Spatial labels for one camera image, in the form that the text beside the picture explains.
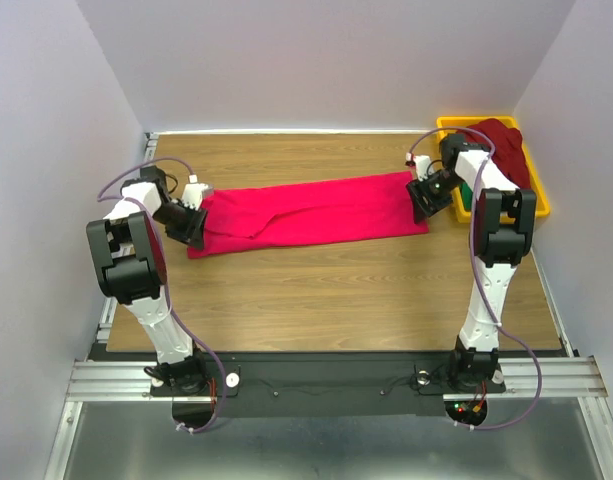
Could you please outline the pink t shirt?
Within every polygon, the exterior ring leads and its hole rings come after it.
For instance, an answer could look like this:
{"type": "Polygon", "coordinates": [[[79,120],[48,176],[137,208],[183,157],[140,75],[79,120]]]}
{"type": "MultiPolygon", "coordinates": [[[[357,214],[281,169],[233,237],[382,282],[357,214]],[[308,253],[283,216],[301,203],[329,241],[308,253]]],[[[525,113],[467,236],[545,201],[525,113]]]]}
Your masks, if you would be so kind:
{"type": "Polygon", "coordinates": [[[207,210],[204,247],[190,259],[426,234],[414,222],[409,172],[264,188],[217,190],[207,210]]]}

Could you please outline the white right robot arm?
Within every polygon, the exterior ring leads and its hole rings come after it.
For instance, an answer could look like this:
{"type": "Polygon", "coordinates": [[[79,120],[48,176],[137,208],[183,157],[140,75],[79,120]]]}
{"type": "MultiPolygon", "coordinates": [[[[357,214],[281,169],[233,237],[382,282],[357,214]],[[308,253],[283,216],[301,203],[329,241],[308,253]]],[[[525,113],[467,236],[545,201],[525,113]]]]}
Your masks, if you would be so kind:
{"type": "Polygon", "coordinates": [[[446,366],[447,381],[458,390],[481,380],[501,383],[502,311],[517,267],[531,250],[537,195],[501,172],[493,161],[493,141],[472,128],[455,127],[440,141],[438,167],[414,150],[406,154],[406,165],[415,169],[406,190],[415,223],[450,206],[458,186],[465,184],[472,192],[468,240],[474,286],[446,366]]]}

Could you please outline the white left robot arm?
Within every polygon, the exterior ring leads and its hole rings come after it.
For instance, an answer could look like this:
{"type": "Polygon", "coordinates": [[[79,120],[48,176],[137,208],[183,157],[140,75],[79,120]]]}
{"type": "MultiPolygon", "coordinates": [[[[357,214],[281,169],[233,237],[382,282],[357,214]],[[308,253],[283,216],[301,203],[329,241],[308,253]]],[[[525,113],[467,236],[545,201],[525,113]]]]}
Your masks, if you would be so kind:
{"type": "Polygon", "coordinates": [[[175,198],[167,186],[169,175],[154,160],[137,170],[136,178],[120,176],[124,183],[117,196],[102,188],[97,200],[115,205],[86,226],[97,282],[105,296],[136,318],[155,348],[157,364],[145,369],[153,386],[195,395],[209,385],[210,374],[200,349],[174,318],[164,249],[154,224],[163,225],[170,239],[202,249],[207,218],[202,202],[212,187],[188,167],[188,181],[175,198]]]}

